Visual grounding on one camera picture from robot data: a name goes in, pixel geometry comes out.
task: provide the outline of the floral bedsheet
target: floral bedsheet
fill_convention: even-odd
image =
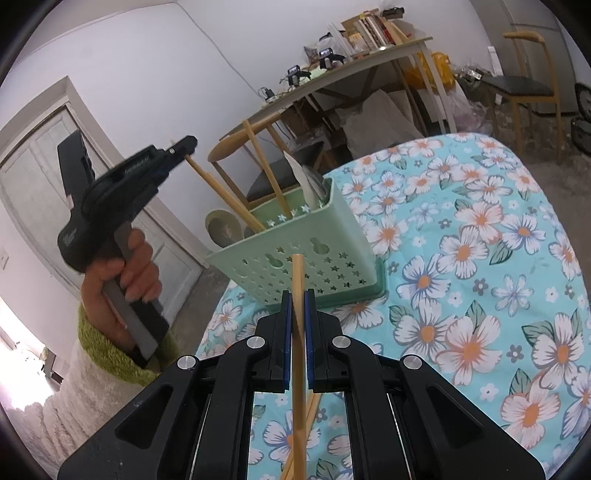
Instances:
[[[428,361],[550,477],[587,430],[591,316],[568,237],[530,172],[496,140],[416,140],[329,174],[387,266],[382,298],[331,309],[382,355]],[[197,354],[222,354],[267,312],[234,282]],[[256,394],[248,478],[281,475],[290,396]],[[308,476],[352,479],[342,395],[325,394]]]

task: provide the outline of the wooden chopstick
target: wooden chopstick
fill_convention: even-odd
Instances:
[[[294,321],[291,334],[291,405],[293,412],[293,470],[295,480],[306,478],[306,355],[304,353],[304,256],[291,257],[291,295]]]
[[[244,130],[246,131],[246,134],[248,135],[248,138],[250,139],[251,144],[255,149],[256,156],[258,157],[259,163],[261,164],[261,168],[267,175],[269,183],[271,183],[271,187],[273,188],[273,192],[277,197],[277,202],[279,203],[279,206],[283,210],[283,213],[285,213],[285,216],[289,220],[291,220],[293,218],[293,215],[291,214],[290,206],[288,205],[287,200],[285,199],[285,196],[281,191],[281,187],[277,183],[275,174],[271,170],[271,166],[269,165],[269,162],[267,161],[267,158],[265,157],[265,154],[263,153],[262,148],[259,145],[259,142],[256,140],[256,135],[252,130],[251,124],[248,122],[248,120],[244,120],[242,122],[242,126],[244,127]]]
[[[316,413],[318,412],[318,405],[320,404],[321,398],[322,393],[310,392],[308,394],[308,399],[306,400],[306,432],[308,433],[306,436],[306,443],[310,436],[312,425],[316,419]],[[285,461],[285,465],[283,466],[280,480],[294,480],[293,460],[293,452],[290,452]]]
[[[254,232],[259,233],[265,229],[264,225],[238,199],[229,193],[212,174],[201,168],[190,155],[185,155],[185,160]]]

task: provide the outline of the door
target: door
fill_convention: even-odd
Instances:
[[[9,213],[33,251],[50,272],[76,296],[82,275],[68,267],[57,247],[57,235],[70,217],[66,204],[57,146],[77,130],[67,108],[33,130],[0,167],[0,187]],[[97,176],[108,170],[106,163],[85,137],[86,149]],[[160,269],[163,315],[172,324],[201,266],[145,211],[133,225],[141,228],[154,249],[153,261]]]

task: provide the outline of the chair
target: chair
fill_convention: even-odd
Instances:
[[[556,104],[556,127],[558,136],[558,163],[561,163],[562,159],[562,144],[563,144],[563,130],[562,130],[562,117],[560,109],[560,94],[558,88],[558,79],[556,72],[554,71],[554,64],[552,57],[546,46],[544,37],[538,32],[533,31],[519,31],[519,32],[508,32],[504,33],[503,36],[510,39],[513,42],[515,51],[517,52],[517,60],[519,62],[519,69],[521,76],[498,76],[498,77],[484,77],[482,82],[488,87],[488,98],[492,112],[492,122],[495,128],[495,135],[499,136],[499,126],[496,120],[495,113],[495,94],[499,94],[502,97],[509,100],[513,111],[513,123],[515,128],[515,140],[517,143],[518,155],[523,154],[523,144],[521,139],[521,118],[519,117],[519,105],[527,104],[528,114],[530,117],[530,129],[533,129],[533,114],[531,111],[532,103],[555,103]],[[550,79],[552,86],[548,87],[543,83],[533,80],[527,76],[527,70],[517,40],[525,40],[534,43],[538,43],[544,49],[544,53],[548,60],[548,66],[550,68]]]
[[[236,197],[238,197],[249,210],[271,200],[275,196],[279,197],[278,200],[281,203],[284,202],[281,192],[291,190],[298,185],[293,171],[283,155],[281,155],[281,158],[271,163],[267,161],[267,158],[256,139],[256,135],[263,130],[269,132],[275,145],[277,145],[282,153],[284,151],[288,152],[298,161],[298,163],[300,163],[300,165],[307,165],[314,170],[318,170],[323,159],[330,162],[330,158],[322,152],[323,142],[317,142],[309,147],[304,147],[296,152],[291,152],[275,128],[273,128],[273,124],[279,121],[280,118],[281,113],[275,113],[255,124],[250,124],[248,120],[244,120],[242,122],[243,129],[222,138],[207,157],[207,160],[213,164],[213,168],[215,168],[220,174],[222,179],[230,187],[231,191],[233,191],[234,195],[236,195]],[[226,171],[219,165],[219,162],[243,147],[248,141],[251,142],[256,154],[256,157],[252,154],[251,157],[262,171],[252,184],[248,193],[244,195],[234,181],[228,176]]]

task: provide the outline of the human hand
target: human hand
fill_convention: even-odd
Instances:
[[[130,302],[142,299],[147,303],[157,299],[162,292],[162,284],[158,280],[160,272],[152,262],[154,251],[146,243],[144,234],[133,229],[128,245],[133,252],[131,260],[127,263],[121,258],[95,260],[86,269],[80,288],[89,323],[124,352],[132,351],[135,341],[103,296],[104,283],[121,275],[120,284],[127,289],[125,298]]]

